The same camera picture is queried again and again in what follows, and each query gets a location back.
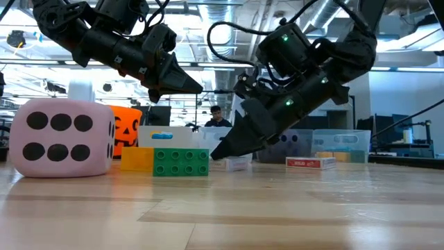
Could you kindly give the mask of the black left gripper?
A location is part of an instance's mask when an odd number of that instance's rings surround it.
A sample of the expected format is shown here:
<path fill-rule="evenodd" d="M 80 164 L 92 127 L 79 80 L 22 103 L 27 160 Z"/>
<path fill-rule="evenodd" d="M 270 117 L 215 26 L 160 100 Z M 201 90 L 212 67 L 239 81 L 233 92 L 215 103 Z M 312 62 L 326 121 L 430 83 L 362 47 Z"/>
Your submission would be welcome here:
<path fill-rule="evenodd" d="M 200 94 L 203 86 L 178 64 L 176 34 L 165 24 L 157 24 L 142 43 L 142 66 L 138 77 L 148 88 L 150 101 L 157 103 L 164 94 Z"/>

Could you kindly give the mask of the clear plastic bin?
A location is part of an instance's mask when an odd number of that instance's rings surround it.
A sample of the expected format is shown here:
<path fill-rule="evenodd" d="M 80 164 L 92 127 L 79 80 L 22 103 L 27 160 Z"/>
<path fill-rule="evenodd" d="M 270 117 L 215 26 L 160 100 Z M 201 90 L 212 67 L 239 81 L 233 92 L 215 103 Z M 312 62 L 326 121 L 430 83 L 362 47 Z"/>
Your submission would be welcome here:
<path fill-rule="evenodd" d="M 208 149 L 211 153 L 230 130 L 230 127 L 199 127 L 192 133 L 191 145 L 198 149 Z"/>
<path fill-rule="evenodd" d="M 318 129 L 313 132 L 311 154 L 318 151 L 365 151 L 369 155 L 371 132 L 365 130 Z"/>

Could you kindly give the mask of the purple foam die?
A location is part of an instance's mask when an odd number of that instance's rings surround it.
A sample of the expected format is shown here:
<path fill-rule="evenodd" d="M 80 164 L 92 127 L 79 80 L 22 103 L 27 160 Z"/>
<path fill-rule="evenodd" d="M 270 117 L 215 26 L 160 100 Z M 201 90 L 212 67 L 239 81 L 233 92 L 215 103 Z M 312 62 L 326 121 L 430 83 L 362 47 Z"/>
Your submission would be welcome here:
<path fill-rule="evenodd" d="M 311 155 L 312 130 L 289 129 L 280 136 L 273 146 L 273 157 L 278 163 L 285 163 L 286 157 L 307 157 Z"/>

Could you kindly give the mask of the white plastic bin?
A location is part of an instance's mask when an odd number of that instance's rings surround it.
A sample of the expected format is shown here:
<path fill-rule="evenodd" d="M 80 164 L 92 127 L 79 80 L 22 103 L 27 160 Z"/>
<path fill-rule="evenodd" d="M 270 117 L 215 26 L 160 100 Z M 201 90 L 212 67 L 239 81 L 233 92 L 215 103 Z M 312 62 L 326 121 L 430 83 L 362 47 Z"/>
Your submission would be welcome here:
<path fill-rule="evenodd" d="M 173 133 L 171 140 L 153 140 L 150 137 L 152 131 L 166 131 Z M 192 149 L 192 130 L 185 126 L 140 126 L 138 129 L 138 146 L 151 148 L 178 148 Z"/>

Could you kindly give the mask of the dark smoky plastic bin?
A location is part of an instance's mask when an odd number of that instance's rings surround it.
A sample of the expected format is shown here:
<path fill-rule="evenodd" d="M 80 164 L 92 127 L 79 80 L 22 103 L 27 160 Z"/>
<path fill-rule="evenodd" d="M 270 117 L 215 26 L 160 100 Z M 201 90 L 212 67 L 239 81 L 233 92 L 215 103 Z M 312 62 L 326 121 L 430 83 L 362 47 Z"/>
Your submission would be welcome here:
<path fill-rule="evenodd" d="M 289 129 L 279 137 L 276 144 L 257 151 L 260 163 L 284 164 L 287 157 L 310 157 L 313 130 Z"/>

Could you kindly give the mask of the card deck red circle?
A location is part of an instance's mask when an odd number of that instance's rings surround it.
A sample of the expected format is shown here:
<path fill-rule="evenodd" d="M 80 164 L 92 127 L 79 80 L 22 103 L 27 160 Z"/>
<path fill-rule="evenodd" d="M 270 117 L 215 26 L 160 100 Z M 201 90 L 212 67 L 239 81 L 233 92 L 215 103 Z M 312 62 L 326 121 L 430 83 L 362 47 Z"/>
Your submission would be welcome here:
<path fill-rule="evenodd" d="M 286 167 L 325 170 L 336 167 L 336 158 L 286 157 Z"/>

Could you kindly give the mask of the dark green toy brick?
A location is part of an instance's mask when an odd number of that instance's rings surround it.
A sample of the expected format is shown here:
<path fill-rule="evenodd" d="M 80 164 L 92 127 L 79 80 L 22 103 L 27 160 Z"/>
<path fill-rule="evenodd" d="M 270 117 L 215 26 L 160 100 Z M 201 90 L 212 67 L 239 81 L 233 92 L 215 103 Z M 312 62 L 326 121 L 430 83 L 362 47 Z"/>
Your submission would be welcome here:
<path fill-rule="evenodd" d="M 153 176 L 207 176 L 208 149 L 155 148 Z"/>

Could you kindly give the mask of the large orange-yellow toy brick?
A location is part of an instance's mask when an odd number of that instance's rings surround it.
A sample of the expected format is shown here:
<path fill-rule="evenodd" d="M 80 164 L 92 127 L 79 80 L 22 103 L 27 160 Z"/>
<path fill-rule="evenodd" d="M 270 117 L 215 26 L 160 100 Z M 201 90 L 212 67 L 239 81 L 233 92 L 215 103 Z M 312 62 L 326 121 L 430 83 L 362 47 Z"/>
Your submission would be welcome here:
<path fill-rule="evenodd" d="M 152 172 L 154 165 L 154 148 L 124 147 L 121 151 L 121 170 Z"/>

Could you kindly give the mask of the pink foam die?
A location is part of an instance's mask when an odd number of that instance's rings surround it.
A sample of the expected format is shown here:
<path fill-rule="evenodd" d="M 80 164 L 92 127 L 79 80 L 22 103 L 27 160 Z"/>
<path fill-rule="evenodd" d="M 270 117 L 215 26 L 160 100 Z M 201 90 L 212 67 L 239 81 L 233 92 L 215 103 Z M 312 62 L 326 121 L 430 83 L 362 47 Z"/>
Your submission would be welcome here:
<path fill-rule="evenodd" d="M 10 160 L 25 177 L 105 174 L 112 164 L 114 113 L 109 106 L 71 99 L 31 99 L 10 127 Z"/>

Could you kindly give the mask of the person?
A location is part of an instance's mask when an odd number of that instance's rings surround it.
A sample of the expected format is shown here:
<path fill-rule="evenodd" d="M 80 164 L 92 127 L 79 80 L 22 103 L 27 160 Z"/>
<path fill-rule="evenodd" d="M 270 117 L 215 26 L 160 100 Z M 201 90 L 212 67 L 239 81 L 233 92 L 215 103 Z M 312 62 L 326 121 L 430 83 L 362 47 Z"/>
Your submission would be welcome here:
<path fill-rule="evenodd" d="M 232 127 L 232 124 L 223 118 L 220 106 L 212 106 L 210 112 L 212 118 L 205 123 L 205 127 Z"/>

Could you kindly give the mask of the black monitor screen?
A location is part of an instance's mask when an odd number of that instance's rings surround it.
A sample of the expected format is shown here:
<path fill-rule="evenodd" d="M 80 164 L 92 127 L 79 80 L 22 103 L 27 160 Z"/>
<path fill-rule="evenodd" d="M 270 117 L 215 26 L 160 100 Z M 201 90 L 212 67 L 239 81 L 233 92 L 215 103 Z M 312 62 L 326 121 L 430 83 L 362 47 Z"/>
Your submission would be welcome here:
<path fill-rule="evenodd" d="M 170 118 L 171 106 L 149 106 L 144 112 L 142 125 L 169 126 Z"/>

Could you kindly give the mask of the orange pumpkin bucket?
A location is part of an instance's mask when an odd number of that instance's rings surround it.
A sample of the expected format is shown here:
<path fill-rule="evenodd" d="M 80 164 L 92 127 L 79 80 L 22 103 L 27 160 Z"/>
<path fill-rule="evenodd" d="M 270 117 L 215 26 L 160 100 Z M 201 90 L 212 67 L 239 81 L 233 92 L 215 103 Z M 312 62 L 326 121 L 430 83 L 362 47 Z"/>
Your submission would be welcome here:
<path fill-rule="evenodd" d="M 142 111 L 122 106 L 110 106 L 114 113 L 114 155 L 113 158 L 121 157 L 124 147 L 137 146 L 137 132 L 139 128 Z"/>

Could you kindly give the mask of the white cylinder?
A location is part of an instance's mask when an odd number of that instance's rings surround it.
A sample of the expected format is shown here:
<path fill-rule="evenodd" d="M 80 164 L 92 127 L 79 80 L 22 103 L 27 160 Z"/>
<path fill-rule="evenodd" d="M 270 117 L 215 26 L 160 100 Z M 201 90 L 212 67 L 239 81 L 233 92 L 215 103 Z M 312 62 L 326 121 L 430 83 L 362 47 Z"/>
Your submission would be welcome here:
<path fill-rule="evenodd" d="M 77 101 L 95 102 L 93 82 L 83 79 L 71 79 L 68 85 L 67 96 Z"/>

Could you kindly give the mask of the desk with monitors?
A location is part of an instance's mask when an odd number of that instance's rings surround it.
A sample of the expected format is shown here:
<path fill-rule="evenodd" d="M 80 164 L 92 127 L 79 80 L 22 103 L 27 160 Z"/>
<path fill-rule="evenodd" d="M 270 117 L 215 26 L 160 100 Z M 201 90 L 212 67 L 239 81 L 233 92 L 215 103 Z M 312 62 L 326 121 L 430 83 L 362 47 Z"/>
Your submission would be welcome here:
<path fill-rule="evenodd" d="M 434 158 L 434 142 L 431 137 L 430 120 L 413 122 L 407 115 L 375 115 L 359 119 L 356 128 L 368 130 L 375 135 L 370 140 L 370 150 L 377 155 L 394 154 L 399 157 Z M 425 139 L 416 139 L 413 128 L 425 129 Z"/>

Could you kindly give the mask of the black right table frame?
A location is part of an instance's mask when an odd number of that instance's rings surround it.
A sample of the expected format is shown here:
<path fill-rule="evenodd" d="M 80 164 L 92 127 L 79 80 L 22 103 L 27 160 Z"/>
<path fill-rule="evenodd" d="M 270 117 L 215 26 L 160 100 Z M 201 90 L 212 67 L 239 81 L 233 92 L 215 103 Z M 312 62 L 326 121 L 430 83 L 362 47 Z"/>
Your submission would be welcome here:
<path fill-rule="evenodd" d="M 370 163 L 444 170 L 444 159 L 369 155 Z"/>

